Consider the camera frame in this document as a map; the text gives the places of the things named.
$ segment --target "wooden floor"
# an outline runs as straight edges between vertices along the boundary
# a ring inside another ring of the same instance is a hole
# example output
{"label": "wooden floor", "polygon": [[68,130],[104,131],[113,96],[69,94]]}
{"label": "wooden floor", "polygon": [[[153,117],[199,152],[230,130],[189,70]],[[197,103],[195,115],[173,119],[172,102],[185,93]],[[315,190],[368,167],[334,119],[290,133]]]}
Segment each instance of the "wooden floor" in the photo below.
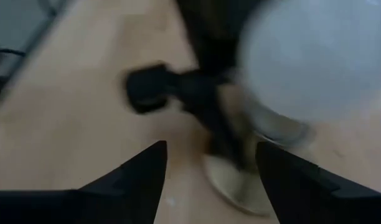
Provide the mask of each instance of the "wooden floor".
{"label": "wooden floor", "polygon": [[[74,1],[0,104],[0,189],[81,187],[164,139],[156,223],[276,223],[238,212],[210,188],[199,157],[206,132],[178,102],[148,116],[123,103],[123,71],[159,60],[195,65],[170,0]],[[294,153],[381,192],[381,99],[316,130]]]}

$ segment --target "light wood surface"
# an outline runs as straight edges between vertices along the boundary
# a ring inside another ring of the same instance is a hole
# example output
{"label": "light wood surface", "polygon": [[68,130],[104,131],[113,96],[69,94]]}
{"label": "light wood surface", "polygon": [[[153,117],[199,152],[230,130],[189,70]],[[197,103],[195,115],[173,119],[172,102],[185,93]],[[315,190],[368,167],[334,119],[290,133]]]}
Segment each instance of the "light wood surface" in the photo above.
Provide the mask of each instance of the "light wood surface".
{"label": "light wood surface", "polygon": [[[74,1],[0,104],[0,189],[81,187],[163,139],[169,164],[155,223],[276,223],[210,188],[199,157],[206,132],[178,102],[148,116],[123,103],[123,71],[158,60],[194,67],[182,29],[170,0]],[[316,127],[294,153],[381,192],[381,100]]]}

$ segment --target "white sphere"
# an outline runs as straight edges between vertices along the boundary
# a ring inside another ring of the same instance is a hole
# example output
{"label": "white sphere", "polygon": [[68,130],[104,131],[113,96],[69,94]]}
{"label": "white sphere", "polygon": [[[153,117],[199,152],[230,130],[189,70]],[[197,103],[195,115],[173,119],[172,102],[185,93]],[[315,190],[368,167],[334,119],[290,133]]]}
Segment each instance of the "white sphere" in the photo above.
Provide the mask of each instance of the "white sphere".
{"label": "white sphere", "polygon": [[282,0],[255,11],[240,82],[276,113],[338,118],[381,90],[381,0]]}

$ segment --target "white ball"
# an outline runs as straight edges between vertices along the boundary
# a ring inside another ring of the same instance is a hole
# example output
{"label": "white ball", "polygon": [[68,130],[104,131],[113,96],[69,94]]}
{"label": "white ball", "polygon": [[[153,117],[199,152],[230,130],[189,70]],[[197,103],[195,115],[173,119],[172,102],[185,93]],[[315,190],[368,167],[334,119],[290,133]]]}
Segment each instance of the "white ball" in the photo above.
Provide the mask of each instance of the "white ball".
{"label": "white ball", "polygon": [[381,0],[283,0],[241,36],[240,83],[271,110],[338,118],[381,90]]}

